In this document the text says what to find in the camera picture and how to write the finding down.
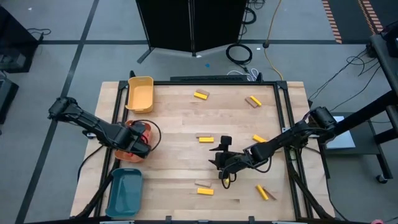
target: small wooden piece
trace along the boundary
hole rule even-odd
[[[199,142],[200,143],[213,143],[214,138],[213,137],[200,137]]]
[[[213,195],[214,190],[213,189],[198,189],[197,193],[204,194],[204,195]]]
[[[259,106],[261,106],[262,105],[262,103],[259,101],[259,100],[257,100],[257,98],[256,97],[254,97],[254,96],[250,96],[250,98],[254,101],[254,102],[256,102]]]
[[[207,96],[204,95],[204,94],[195,92],[193,95],[194,95],[194,97],[197,97],[197,98],[200,98],[200,99],[203,99],[203,100],[207,100]]]
[[[275,198],[265,187],[262,187],[262,189],[266,192],[266,194],[267,194],[270,198],[272,198],[273,200],[276,200],[276,198]]]
[[[248,102],[253,108],[258,107],[259,105],[254,102],[254,100],[252,100],[250,97],[246,97],[244,100],[246,100],[246,102]]]
[[[211,133],[196,133],[196,138],[202,138],[202,137],[213,137],[212,135],[211,135]]]
[[[196,92],[197,92],[197,93],[201,93],[201,94],[206,95],[206,96],[209,96],[209,95],[210,95],[209,92],[207,92],[207,91],[205,91],[205,90],[201,90],[201,89],[197,89]]]
[[[255,134],[253,136],[253,140],[257,141],[257,142],[266,142],[267,140],[263,139],[262,137],[258,136],[257,134]]]
[[[268,196],[265,193],[265,191],[262,189],[261,185],[257,184],[256,188],[259,191],[259,193],[261,194],[262,199],[268,200]]]
[[[205,180],[195,180],[195,184],[202,187],[211,187],[211,182],[207,182]]]

